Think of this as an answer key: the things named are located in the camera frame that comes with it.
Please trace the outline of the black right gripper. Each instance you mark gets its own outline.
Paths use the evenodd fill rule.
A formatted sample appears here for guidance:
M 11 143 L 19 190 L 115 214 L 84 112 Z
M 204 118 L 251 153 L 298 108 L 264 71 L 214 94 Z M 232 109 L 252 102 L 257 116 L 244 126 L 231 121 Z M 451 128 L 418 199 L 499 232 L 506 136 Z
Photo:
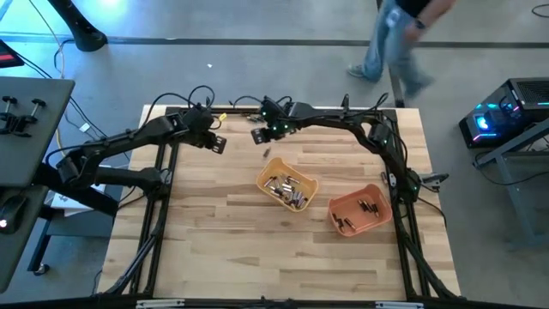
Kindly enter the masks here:
M 267 127 L 274 134 L 294 134 L 296 132 L 295 125 L 290 122 L 284 109 L 274 100 L 269 97 L 264 97 L 260 106 L 260 115 L 256 113 L 247 113 L 247 118 L 252 124 L 263 125 L 264 121 Z

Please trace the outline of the orange plastic bin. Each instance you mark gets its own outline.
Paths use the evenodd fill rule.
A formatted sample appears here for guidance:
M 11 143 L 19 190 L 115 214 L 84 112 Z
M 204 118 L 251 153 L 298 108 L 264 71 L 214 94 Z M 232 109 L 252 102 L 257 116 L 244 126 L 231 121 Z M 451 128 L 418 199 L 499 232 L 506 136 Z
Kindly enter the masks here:
M 360 207 L 358 200 L 362 200 L 370 206 L 376 204 L 379 212 L 379 217 L 376 217 L 374 212 L 364 212 Z M 332 213 L 336 214 L 337 219 L 340 218 L 344 223 L 344 233 L 340 232 L 338 226 L 335 225 L 332 219 Z M 328 218 L 333 224 L 335 231 L 344 237 L 353 237 L 360 233 L 372 230 L 375 227 L 392 220 L 393 210 L 389 199 L 383 191 L 374 184 L 368 184 L 364 188 L 348 193 L 344 196 L 330 199 L 328 204 Z M 344 219 L 348 218 L 356 227 L 356 230 L 351 229 Z

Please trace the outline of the black computer tower with lights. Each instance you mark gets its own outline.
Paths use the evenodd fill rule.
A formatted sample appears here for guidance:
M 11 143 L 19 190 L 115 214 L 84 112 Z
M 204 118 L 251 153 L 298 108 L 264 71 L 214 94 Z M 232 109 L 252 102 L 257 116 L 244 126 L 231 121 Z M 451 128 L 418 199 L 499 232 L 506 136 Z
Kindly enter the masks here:
M 467 148 L 494 148 L 549 118 L 549 77 L 510 78 L 458 123 Z

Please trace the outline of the black device with red screen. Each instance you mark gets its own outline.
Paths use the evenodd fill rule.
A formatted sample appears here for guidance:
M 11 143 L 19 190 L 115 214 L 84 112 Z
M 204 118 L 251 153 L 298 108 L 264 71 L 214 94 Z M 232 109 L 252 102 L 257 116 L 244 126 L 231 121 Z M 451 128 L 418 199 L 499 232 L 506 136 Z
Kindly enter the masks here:
M 0 39 L 0 69 L 23 66 L 21 57 Z

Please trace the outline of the black pedestal stand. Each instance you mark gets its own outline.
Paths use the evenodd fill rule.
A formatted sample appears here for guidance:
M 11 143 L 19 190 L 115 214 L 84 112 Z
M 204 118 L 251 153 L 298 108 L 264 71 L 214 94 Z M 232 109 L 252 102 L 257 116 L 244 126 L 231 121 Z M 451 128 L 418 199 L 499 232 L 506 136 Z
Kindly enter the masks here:
M 95 52 L 108 43 L 106 35 L 82 14 L 72 0 L 47 1 L 69 28 L 80 51 Z

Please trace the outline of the white frame bracket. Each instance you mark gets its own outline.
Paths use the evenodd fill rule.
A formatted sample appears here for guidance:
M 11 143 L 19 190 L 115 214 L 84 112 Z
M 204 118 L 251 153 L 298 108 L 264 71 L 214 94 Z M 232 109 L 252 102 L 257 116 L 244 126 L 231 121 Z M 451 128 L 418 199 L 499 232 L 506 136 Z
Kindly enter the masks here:
M 138 300 L 135 309 L 174 309 L 185 307 L 184 299 Z
M 376 309 L 425 309 L 422 303 L 401 301 L 376 301 Z

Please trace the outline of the white printed box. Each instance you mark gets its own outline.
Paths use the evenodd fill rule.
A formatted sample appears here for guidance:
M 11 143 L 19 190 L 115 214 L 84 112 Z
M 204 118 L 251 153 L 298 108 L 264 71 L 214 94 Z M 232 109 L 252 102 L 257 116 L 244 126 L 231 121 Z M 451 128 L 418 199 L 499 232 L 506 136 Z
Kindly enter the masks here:
M 68 198 L 60 193 L 55 193 L 51 201 L 51 207 L 54 209 L 61 209 L 66 216 L 78 214 L 81 212 L 91 211 L 92 209 L 85 206 L 82 203 L 77 202 L 71 198 Z

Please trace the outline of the grey table clamp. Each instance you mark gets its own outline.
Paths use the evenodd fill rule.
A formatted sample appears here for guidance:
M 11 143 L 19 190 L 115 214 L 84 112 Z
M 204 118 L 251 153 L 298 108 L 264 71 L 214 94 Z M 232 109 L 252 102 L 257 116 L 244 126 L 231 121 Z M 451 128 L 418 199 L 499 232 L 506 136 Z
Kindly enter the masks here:
M 441 184 L 449 177 L 448 173 L 420 174 L 421 185 L 429 191 L 439 192 Z

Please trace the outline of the black clamp mount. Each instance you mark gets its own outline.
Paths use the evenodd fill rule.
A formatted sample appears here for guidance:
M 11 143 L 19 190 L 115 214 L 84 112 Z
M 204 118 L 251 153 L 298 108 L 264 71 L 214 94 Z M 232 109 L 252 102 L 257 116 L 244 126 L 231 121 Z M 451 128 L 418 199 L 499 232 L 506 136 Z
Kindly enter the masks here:
M 36 124 L 38 119 L 35 117 L 40 107 L 45 108 L 46 102 L 40 99 L 33 99 L 34 109 L 29 115 L 16 116 L 10 111 L 10 107 L 18 103 L 17 98 L 13 96 L 3 96 L 2 100 L 7 103 L 4 112 L 0 112 L 0 121 L 4 122 L 4 127 L 0 128 L 0 135 L 14 135 L 23 138 L 29 138 L 32 135 L 26 133 L 29 124 Z

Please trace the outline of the yellow plastic bin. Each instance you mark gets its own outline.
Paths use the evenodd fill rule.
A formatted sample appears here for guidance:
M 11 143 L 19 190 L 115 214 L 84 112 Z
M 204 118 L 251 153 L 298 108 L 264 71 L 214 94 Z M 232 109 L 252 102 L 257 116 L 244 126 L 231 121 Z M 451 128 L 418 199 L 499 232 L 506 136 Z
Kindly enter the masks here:
M 274 189 L 276 189 L 275 182 L 272 182 L 269 186 L 264 187 L 264 184 L 268 180 L 268 178 L 274 176 L 278 178 L 279 181 L 280 177 L 286 178 L 287 176 L 291 176 L 300 181 L 300 184 L 290 182 L 289 185 L 294 187 L 294 191 L 298 191 L 299 195 L 303 194 L 304 197 L 308 197 L 309 200 L 304 208 L 301 207 L 300 209 L 298 209 L 297 204 L 295 209 L 289 207 L 287 205 L 289 201 L 286 201 L 284 196 L 279 197 L 274 192 Z M 263 168 L 263 170 L 257 175 L 256 186 L 262 193 L 273 199 L 275 203 L 293 213 L 299 213 L 305 211 L 310 206 L 313 197 L 317 194 L 319 183 L 316 179 L 309 178 L 306 175 L 302 174 L 300 171 L 287 165 L 280 157 L 275 157 L 271 159 L 268 164 Z

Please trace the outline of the black computer mouse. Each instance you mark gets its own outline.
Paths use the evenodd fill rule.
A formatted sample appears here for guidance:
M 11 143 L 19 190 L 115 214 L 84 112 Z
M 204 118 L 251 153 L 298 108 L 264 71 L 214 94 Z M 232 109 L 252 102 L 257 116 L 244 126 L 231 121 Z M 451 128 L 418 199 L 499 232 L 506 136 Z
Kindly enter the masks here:
M 26 197 L 15 195 L 0 206 L 0 233 L 12 234 L 18 230 L 26 203 Z

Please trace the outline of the grey side desk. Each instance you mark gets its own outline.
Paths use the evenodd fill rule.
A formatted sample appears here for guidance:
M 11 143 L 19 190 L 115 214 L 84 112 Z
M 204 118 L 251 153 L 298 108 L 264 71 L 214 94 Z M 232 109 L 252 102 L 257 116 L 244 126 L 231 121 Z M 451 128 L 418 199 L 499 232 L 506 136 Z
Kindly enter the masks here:
M 18 103 L 10 107 L 16 116 L 29 115 L 34 109 L 33 99 L 46 102 L 46 107 L 40 107 L 35 115 L 38 122 L 26 128 L 31 137 L 0 135 L 0 206 L 15 195 L 27 198 L 18 230 L 12 234 L 0 233 L 0 294 L 8 289 L 21 260 L 50 191 L 48 185 L 59 184 L 55 168 L 43 159 L 74 87 L 75 82 L 70 79 L 0 76 L 0 112 L 7 105 L 3 96 L 17 98 Z M 93 188 L 54 191 L 107 215 L 115 215 L 118 209 L 115 199 Z

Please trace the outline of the person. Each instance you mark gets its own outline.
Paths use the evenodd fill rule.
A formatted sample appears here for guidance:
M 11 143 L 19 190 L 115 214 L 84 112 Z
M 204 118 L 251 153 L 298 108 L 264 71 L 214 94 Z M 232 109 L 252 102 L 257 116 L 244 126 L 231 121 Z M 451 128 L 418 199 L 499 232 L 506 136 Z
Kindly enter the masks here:
M 347 67 L 350 76 L 376 83 L 389 67 L 404 85 L 404 97 L 413 99 L 434 79 L 423 72 L 413 48 L 457 0 L 383 0 L 370 45 L 360 64 Z

